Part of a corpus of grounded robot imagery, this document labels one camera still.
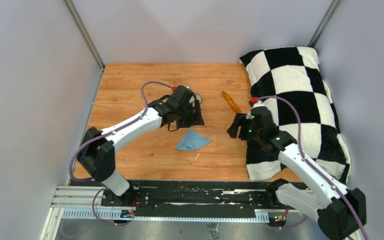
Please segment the light blue cleaning cloth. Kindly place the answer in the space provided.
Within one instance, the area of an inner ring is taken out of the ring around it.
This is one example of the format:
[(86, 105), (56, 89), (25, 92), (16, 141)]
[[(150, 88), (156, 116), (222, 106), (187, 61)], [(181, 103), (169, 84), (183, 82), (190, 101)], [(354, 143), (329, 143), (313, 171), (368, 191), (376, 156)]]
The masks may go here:
[(179, 143), (174, 147), (177, 151), (196, 151), (212, 141), (199, 133), (189, 130), (184, 137), (179, 141)]

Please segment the black glasses case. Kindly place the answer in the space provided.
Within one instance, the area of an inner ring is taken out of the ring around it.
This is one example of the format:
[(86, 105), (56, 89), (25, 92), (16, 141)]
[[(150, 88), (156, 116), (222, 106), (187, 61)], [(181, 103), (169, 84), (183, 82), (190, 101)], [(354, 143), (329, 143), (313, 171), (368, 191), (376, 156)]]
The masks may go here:
[(202, 102), (202, 97), (198, 93), (194, 93), (191, 97), (191, 102), (194, 103), (195, 101), (198, 101), (199, 103)]

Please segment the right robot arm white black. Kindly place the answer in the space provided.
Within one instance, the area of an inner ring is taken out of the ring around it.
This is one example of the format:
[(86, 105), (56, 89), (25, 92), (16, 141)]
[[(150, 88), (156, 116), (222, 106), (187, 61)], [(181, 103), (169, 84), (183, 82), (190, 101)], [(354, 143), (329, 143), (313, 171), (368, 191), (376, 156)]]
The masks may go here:
[(300, 211), (317, 222), (330, 240), (343, 240), (356, 231), (368, 239), (365, 194), (359, 188), (349, 189), (312, 161), (299, 139), (279, 130), (267, 107), (254, 104), (249, 113), (237, 113), (227, 133), (231, 138), (257, 141), (264, 152), (291, 169), (311, 190), (308, 193), (284, 179), (275, 180), (265, 195), (270, 208), (286, 205)]

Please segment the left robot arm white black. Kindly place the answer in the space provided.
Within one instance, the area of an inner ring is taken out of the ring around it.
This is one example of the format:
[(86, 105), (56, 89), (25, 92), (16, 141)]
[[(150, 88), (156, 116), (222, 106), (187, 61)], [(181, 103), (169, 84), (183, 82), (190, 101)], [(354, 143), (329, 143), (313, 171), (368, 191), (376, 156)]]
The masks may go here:
[(178, 129), (203, 126), (201, 101), (201, 95), (189, 87), (174, 86), (171, 94), (146, 101), (136, 115), (101, 130), (88, 129), (74, 156), (93, 180), (112, 191), (115, 202), (129, 206), (133, 193), (129, 182), (116, 169), (116, 154), (142, 135), (172, 123)]

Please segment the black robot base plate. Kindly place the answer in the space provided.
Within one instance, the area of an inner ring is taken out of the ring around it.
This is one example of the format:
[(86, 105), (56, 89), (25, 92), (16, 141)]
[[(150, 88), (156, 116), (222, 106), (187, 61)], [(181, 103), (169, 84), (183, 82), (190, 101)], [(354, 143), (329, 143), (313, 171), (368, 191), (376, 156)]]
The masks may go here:
[(298, 222), (304, 215), (275, 203), (269, 182), (130, 180), (122, 196), (95, 182), (71, 182), (96, 198), (95, 211), (117, 223), (129, 220), (187, 222)]

